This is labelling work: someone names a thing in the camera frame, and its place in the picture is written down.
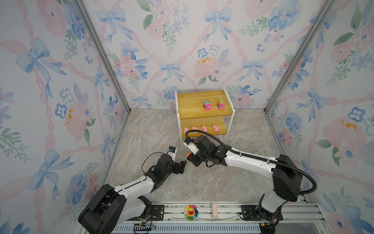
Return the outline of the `pink toy truck blue top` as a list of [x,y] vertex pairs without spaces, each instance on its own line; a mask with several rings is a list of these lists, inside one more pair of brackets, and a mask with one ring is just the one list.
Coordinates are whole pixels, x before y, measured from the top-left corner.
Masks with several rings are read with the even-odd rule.
[[209,110],[211,110],[211,108],[212,108],[210,102],[209,102],[207,99],[204,100],[204,102],[203,102],[203,107],[204,107],[204,109],[205,109],[206,111],[209,111]]

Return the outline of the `pink toy truck green top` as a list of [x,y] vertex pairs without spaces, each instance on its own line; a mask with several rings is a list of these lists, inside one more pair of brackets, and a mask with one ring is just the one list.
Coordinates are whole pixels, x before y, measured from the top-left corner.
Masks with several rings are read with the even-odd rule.
[[217,108],[219,110],[225,110],[226,109],[225,102],[222,98],[218,99]]

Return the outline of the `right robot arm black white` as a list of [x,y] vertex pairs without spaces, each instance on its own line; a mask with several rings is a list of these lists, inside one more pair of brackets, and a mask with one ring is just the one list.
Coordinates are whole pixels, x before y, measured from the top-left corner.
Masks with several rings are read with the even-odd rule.
[[184,141],[191,153],[187,159],[198,167],[205,162],[207,167],[223,165],[245,169],[272,181],[271,189],[262,195],[255,208],[261,220],[280,220],[281,208],[287,202],[296,202],[300,194],[302,173],[296,170],[286,155],[261,157],[250,155],[225,144],[215,145],[207,136],[196,139],[187,137]]

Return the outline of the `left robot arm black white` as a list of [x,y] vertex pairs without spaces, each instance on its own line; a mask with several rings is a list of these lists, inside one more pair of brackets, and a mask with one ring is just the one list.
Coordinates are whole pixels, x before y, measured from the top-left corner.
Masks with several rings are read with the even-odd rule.
[[174,153],[168,152],[139,179],[115,187],[103,185],[80,213],[79,224],[90,234],[110,234],[124,221],[150,220],[152,202],[146,195],[161,187],[171,174],[183,174],[186,164],[185,160],[176,162]]

